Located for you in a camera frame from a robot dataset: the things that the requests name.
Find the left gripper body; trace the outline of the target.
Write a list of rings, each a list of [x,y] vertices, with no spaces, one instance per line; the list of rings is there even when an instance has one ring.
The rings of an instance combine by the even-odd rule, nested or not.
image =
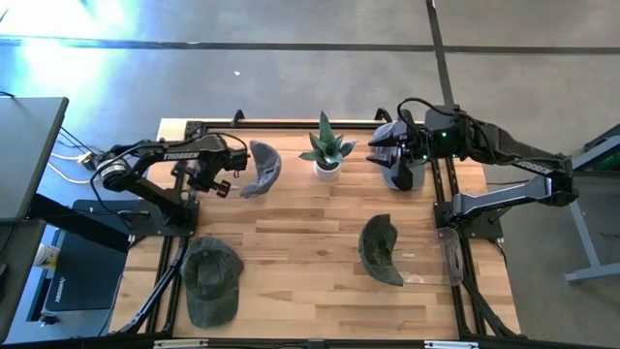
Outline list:
[[[194,162],[187,168],[188,185],[199,191],[215,190],[216,175],[220,168],[211,169],[200,162]]]

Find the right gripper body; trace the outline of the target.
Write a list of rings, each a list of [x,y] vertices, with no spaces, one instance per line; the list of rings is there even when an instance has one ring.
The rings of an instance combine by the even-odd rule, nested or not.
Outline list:
[[[399,124],[399,161],[426,163],[429,160],[429,130],[425,126]]]

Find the blue-grey baseball cap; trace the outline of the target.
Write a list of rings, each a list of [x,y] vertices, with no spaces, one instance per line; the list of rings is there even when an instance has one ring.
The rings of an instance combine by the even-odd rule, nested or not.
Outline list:
[[[395,122],[390,122],[378,127],[373,133],[372,141],[390,136],[393,133],[394,126]],[[422,188],[425,182],[425,166],[407,163],[406,167],[407,175],[411,176],[411,183],[400,185],[391,177],[392,171],[398,169],[397,165],[392,166],[390,169],[380,166],[380,171],[386,187],[392,190],[400,191],[412,191]]]

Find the grey knitted beanie hat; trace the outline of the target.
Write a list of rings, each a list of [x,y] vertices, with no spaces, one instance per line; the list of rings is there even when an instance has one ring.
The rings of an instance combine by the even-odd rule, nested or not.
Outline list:
[[[254,155],[256,178],[240,190],[239,196],[243,199],[266,194],[277,181],[283,165],[280,153],[273,146],[252,140],[250,148]]]

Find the dark green baseball cap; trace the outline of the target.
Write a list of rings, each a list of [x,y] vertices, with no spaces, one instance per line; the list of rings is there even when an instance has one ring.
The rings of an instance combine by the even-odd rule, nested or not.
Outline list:
[[[396,269],[392,253],[398,231],[388,213],[370,218],[358,238],[357,253],[365,272],[387,285],[403,287],[404,280]]]
[[[228,324],[239,305],[239,279],[244,263],[225,242],[214,237],[192,240],[180,274],[193,326],[209,329]]]

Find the snake plant in white pot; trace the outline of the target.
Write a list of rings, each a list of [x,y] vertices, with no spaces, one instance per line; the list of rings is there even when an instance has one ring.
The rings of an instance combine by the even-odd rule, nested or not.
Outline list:
[[[357,141],[344,142],[344,136],[335,136],[328,116],[321,111],[319,117],[319,135],[309,133],[312,149],[301,152],[298,157],[312,162],[314,174],[319,180],[336,179],[341,171],[344,159],[349,156]]]

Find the black mounting plate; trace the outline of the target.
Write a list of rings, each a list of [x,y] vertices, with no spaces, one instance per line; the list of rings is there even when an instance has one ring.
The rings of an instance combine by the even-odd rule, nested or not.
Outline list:
[[[473,216],[451,215],[451,202],[436,202],[433,205],[435,224],[438,229],[451,228],[461,238],[502,238],[503,230],[498,210],[483,211]]]
[[[144,200],[78,200],[73,210],[97,219],[121,233],[136,237],[189,237],[197,229],[200,203],[193,199],[185,206],[189,213],[183,221],[173,222],[161,210]]]

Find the black mouse pad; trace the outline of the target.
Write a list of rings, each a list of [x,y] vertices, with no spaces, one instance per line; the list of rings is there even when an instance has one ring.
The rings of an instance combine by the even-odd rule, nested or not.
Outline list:
[[[45,309],[51,312],[109,309],[127,253],[64,231],[57,246],[60,253]]]

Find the white paper cup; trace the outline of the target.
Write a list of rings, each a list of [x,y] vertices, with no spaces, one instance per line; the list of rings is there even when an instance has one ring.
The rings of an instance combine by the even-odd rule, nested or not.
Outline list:
[[[33,266],[53,270],[57,265],[59,254],[59,247],[40,243],[33,260]]]

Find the grey desk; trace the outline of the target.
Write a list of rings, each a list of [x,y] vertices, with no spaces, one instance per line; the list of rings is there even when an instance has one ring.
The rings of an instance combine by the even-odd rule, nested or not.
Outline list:
[[[68,105],[66,97],[0,97],[0,222],[26,216]]]

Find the light metal stand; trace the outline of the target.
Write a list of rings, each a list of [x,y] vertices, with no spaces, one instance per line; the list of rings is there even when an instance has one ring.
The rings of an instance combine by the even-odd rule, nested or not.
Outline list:
[[[575,176],[620,178],[620,123],[583,146],[582,153],[573,159],[573,174]],[[585,213],[581,210],[578,200],[571,203],[569,208],[589,267],[567,272],[565,274],[567,282],[571,284],[578,281],[620,275],[620,262],[601,264],[590,237]]]

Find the black aluminium table frame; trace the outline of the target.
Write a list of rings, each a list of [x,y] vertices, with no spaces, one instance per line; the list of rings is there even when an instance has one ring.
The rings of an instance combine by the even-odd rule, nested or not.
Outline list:
[[[152,322],[130,333],[139,307],[180,253],[178,239],[147,238],[129,253],[104,346],[153,349],[155,340],[201,338],[209,342],[202,349],[424,349],[425,340],[507,349],[509,339],[492,331],[464,289],[405,282],[396,287],[363,269],[358,238],[373,216],[391,216],[396,244],[429,237],[436,230],[436,202],[460,189],[476,194],[486,189],[481,166],[469,160],[427,165],[420,189],[387,189],[380,170],[366,160],[375,126],[374,121],[335,123],[337,133],[357,144],[342,174],[322,181],[298,157],[309,148],[316,122],[210,121],[209,129],[228,132],[235,141],[272,145],[284,162],[279,179],[263,196],[200,195],[197,235],[223,240],[245,265],[237,314],[221,327],[193,326],[185,289],[173,281]]]

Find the silver metal bracket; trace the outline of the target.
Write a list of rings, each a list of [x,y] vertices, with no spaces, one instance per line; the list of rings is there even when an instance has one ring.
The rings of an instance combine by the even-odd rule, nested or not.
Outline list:
[[[424,349],[480,349],[477,342],[448,341],[448,340],[425,340]]]
[[[155,340],[153,349],[197,349],[207,347],[207,339],[201,338],[174,338]]]

